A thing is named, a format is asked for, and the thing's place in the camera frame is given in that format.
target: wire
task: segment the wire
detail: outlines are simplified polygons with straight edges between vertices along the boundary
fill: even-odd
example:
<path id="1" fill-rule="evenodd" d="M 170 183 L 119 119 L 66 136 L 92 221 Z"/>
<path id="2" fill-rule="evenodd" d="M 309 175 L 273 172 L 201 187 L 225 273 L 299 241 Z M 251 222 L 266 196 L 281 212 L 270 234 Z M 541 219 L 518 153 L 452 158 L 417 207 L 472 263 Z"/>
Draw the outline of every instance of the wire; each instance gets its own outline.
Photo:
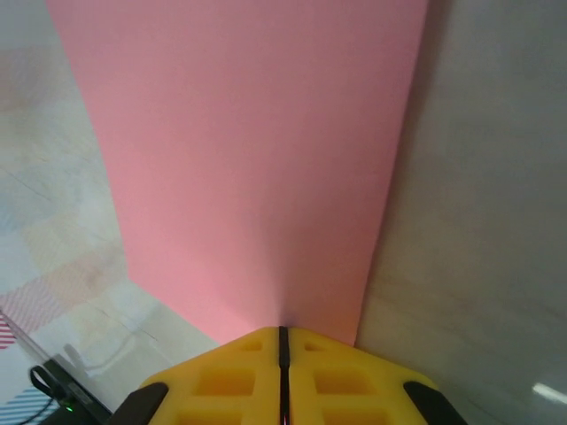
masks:
<path id="1" fill-rule="evenodd" d="M 49 406 L 51 406 L 51 403 L 53 403 L 53 398 L 50 398 L 50 401 L 45 403 L 45 406 L 43 406 L 37 413 L 34 413 L 34 415 L 30 416 L 23 422 L 18 422 L 16 425 L 25 425 L 26 423 L 29 423 L 36 419 L 38 416 L 41 416 L 42 413 L 45 412 L 49 408 Z"/>
<path id="2" fill-rule="evenodd" d="M 39 391 L 49 397 L 50 400 L 45 403 L 45 406 L 43 406 L 38 412 L 34 413 L 25 421 L 17 423 L 16 425 L 25 425 L 33 421 L 34 419 L 37 419 L 37 417 L 41 416 L 49 408 L 49 406 L 51 406 L 51 403 L 53 403 L 55 399 L 60 403 L 66 398 L 65 389 L 44 367 L 34 366 L 29 369 L 29 380 L 32 382 L 32 385 L 34 385 L 34 387 L 36 387 Z"/>

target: white floor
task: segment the white floor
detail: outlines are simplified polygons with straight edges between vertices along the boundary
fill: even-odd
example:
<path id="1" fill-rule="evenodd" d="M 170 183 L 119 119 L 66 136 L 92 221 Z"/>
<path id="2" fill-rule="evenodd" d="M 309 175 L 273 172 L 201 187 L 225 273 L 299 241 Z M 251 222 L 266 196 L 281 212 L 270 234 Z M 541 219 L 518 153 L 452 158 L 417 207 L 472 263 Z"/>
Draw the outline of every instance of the white floor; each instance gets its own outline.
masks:
<path id="1" fill-rule="evenodd" d="M 432 3 L 358 344 L 430 375 L 471 424 L 564 424 L 567 7 Z M 41 0 L 0 0 L 0 147 L 0 306 L 48 355 L 114 409 L 215 346 L 128 280 Z M 28 386 L 0 377 L 4 398 Z"/>

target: black device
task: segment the black device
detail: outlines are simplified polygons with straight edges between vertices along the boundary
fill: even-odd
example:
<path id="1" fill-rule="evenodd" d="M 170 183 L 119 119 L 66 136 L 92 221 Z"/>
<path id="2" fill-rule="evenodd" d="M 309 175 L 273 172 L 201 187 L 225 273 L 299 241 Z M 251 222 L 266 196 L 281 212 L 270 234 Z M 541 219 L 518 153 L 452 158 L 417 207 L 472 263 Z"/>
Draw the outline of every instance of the black device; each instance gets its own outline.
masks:
<path id="1" fill-rule="evenodd" d="M 30 379 L 38 390 L 53 398 L 53 403 L 59 404 L 42 425 L 104 425 L 111 416 L 110 410 L 54 359 L 32 367 Z"/>

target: pink paper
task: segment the pink paper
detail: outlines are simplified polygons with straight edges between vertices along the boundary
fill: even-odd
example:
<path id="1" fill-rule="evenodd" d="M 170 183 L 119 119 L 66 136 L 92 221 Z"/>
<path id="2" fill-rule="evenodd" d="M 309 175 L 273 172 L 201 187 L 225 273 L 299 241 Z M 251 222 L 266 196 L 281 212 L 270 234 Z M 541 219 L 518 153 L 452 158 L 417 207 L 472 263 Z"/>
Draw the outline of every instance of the pink paper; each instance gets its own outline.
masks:
<path id="1" fill-rule="evenodd" d="M 223 343 L 352 343 L 425 0 L 48 0 L 132 280 Z"/>

